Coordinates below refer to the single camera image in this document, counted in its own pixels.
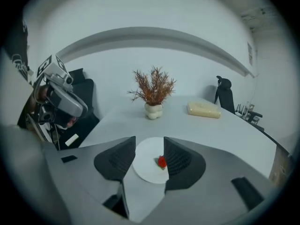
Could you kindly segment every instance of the white ceramic vase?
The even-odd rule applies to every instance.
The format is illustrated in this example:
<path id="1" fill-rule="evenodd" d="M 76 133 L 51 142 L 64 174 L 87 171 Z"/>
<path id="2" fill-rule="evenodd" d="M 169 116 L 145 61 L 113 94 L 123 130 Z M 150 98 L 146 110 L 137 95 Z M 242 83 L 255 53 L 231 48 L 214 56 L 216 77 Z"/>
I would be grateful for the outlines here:
<path id="1" fill-rule="evenodd" d="M 159 118 L 163 115 L 163 106 L 161 104 L 150 106 L 149 104 L 145 103 L 144 107 L 146 116 L 151 120 Z"/>

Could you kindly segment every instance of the cable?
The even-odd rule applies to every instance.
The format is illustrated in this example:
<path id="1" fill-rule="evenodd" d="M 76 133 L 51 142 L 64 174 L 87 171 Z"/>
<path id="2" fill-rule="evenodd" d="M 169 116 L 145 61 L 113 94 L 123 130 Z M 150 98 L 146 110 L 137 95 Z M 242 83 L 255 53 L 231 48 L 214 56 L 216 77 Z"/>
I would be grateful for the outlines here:
<path id="1" fill-rule="evenodd" d="M 57 136 L 58 150 L 60 151 L 60 140 L 58 138 L 58 132 L 57 132 L 56 124 L 54 124 L 54 126 L 55 126 L 55 131 L 56 131 L 56 136 Z"/>

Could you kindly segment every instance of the red strawberry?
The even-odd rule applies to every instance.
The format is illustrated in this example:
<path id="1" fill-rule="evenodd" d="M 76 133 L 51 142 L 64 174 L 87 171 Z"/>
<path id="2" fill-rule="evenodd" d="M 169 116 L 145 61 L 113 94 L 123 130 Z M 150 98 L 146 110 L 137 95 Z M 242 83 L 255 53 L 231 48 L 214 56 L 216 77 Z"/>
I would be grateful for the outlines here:
<path id="1" fill-rule="evenodd" d="M 167 167 L 167 163 L 165 162 L 164 156 L 159 156 L 158 161 L 157 161 L 157 165 L 162 167 L 162 168 Z"/>

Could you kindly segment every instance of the white table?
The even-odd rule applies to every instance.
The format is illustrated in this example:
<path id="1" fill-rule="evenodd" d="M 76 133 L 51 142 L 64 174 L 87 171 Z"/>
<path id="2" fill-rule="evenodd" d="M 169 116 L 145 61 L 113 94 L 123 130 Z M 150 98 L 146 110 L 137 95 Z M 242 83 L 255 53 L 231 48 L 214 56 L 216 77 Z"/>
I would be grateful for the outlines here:
<path id="1" fill-rule="evenodd" d="M 219 119 L 191 116 L 188 101 L 205 101 L 197 97 L 170 97 L 164 103 L 163 116 L 145 117 L 144 102 L 125 99 L 113 108 L 91 131 L 81 147 L 136 136 L 136 145 L 149 137 L 173 137 L 222 149 L 243 159 L 265 177 L 272 169 L 276 144 L 256 128 L 220 108 Z M 124 178 L 129 218 L 140 222 L 163 199 L 165 185 L 148 183 L 132 166 Z"/>

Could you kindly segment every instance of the dried plant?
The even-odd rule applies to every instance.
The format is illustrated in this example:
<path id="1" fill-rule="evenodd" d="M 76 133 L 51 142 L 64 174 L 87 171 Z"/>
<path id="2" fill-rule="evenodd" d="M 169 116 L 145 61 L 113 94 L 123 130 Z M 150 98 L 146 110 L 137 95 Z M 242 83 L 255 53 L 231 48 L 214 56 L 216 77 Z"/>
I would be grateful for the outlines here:
<path id="1" fill-rule="evenodd" d="M 150 106 L 155 106 L 162 104 L 166 97 L 174 92 L 176 81 L 173 78 L 169 80 L 168 73 L 161 72 L 161 68 L 152 67 L 150 71 L 151 81 L 148 78 L 148 74 L 139 70 L 134 71 L 134 74 L 140 90 L 128 91 L 128 93 L 134 95 L 132 101 L 141 98 Z"/>

